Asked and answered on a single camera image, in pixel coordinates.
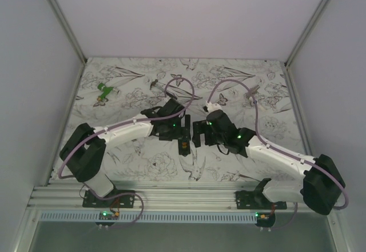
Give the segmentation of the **black fuse box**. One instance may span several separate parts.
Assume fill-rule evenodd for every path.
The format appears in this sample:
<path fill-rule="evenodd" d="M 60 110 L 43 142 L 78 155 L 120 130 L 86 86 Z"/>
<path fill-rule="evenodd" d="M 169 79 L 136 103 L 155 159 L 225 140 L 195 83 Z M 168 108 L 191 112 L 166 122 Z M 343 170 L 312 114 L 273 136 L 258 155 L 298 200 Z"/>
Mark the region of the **black fuse box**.
<path fill-rule="evenodd" d="M 185 138 L 178 140 L 178 154 L 183 157 L 190 154 L 190 140 Z"/>

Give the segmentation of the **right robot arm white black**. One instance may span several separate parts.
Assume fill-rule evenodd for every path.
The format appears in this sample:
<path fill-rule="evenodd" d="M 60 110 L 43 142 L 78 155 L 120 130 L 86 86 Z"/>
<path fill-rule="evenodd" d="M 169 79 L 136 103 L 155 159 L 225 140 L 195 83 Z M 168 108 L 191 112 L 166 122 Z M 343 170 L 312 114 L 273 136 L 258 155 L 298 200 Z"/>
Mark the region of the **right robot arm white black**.
<path fill-rule="evenodd" d="M 265 143 L 255 131 L 237 128 L 222 110 L 193 122 L 195 147 L 223 146 L 228 153 L 275 165 L 290 175 L 291 181 L 265 178 L 253 191 L 254 204 L 266 209 L 272 203 L 304 203 L 314 212 L 328 215 L 345 188 L 334 161 L 327 155 L 302 155 L 283 147 Z"/>

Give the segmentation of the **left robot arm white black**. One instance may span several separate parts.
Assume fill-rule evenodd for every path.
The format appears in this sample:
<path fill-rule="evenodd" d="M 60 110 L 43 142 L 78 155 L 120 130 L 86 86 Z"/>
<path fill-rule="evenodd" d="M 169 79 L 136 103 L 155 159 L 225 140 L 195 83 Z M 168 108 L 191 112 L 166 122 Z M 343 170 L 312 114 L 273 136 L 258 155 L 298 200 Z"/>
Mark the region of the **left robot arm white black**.
<path fill-rule="evenodd" d="M 178 140 L 180 121 L 186 109 L 171 98 L 163 106 L 145 109 L 114 125 L 91 127 L 88 123 L 80 124 L 60 151 L 63 163 L 59 178 L 75 178 L 89 188 L 103 207 L 113 206 L 118 196 L 114 184 L 102 171 L 105 154 L 134 139 Z"/>

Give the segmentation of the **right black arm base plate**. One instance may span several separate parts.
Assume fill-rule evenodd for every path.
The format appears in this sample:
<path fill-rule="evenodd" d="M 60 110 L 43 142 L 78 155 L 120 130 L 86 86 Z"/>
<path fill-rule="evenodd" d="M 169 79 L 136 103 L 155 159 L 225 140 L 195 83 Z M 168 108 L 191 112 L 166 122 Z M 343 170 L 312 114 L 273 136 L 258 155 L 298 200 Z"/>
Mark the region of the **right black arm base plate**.
<path fill-rule="evenodd" d="M 272 206 L 276 210 L 286 210 L 287 203 L 283 201 L 271 202 L 261 193 L 255 193 L 254 191 L 236 191 L 235 201 L 237 209 L 244 210 L 271 210 Z"/>

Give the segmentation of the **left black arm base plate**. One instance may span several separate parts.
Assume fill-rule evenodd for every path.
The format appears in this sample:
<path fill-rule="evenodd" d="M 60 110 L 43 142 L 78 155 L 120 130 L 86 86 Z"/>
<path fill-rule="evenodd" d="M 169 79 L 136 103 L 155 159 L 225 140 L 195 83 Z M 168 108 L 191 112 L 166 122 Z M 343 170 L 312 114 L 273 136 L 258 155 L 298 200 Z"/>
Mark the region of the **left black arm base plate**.
<path fill-rule="evenodd" d="M 82 207 L 84 208 L 133 208 L 135 193 L 132 190 L 113 190 L 105 198 L 113 197 L 108 200 L 97 198 L 90 190 L 84 195 Z"/>

